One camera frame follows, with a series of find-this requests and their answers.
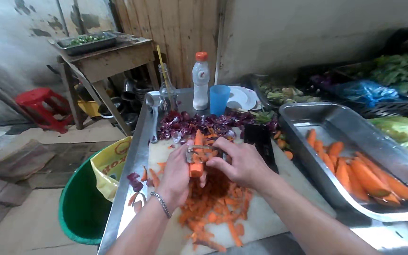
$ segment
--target plastic bottle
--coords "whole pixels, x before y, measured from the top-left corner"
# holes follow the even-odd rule
[[[196,63],[193,66],[193,83],[195,93],[193,95],[193,108],[198,111],[207,108],[207,87],[210,80],[210,72],[207,64],[207,52],[196,53]]]

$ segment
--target wooden wall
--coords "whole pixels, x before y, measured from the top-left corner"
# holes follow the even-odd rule
[[[114,0],[127,34],[151,38],[166,55],[176,88],[193,86],[195,53],[206,51],[213,85],[218,37],[218,0]]]

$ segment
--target yellow plastic bag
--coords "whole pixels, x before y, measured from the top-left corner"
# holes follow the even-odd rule
[[[131,142],[132,136],[125,137],[91,158],[91,165],[97,179],[97,189],[111,202],[114,201]]]

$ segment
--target yellow straw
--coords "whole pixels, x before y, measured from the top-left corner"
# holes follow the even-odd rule
[[[160,60],[161,71],[163,73],[163,79],[165,80],[166,90],[168,92],[168,98],[170,99],[170,103],[173,104],[171,93],[170,93],[170,86],[169,86],[169,84],[167,82],[165,67],[163,66],[163,61],[162,61],[162,57],[161,57],[162,55],[160,53],[160,46],[159,45],[157,45],[157,52],[158,52],[158,59]]]

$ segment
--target metal ladle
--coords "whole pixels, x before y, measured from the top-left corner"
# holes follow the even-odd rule
[[[154,119],[153,131],[152,131],[152,136],[149,138],[149,141],[156,143],[158,142],[157,122],[158,122],[158,107],[160,105],[160,102],[156,103],[155,100],[150,95],[147,94],[146,104],[152,107],[152,113],[154,114],[154,116],[152,116],[152,118]]]

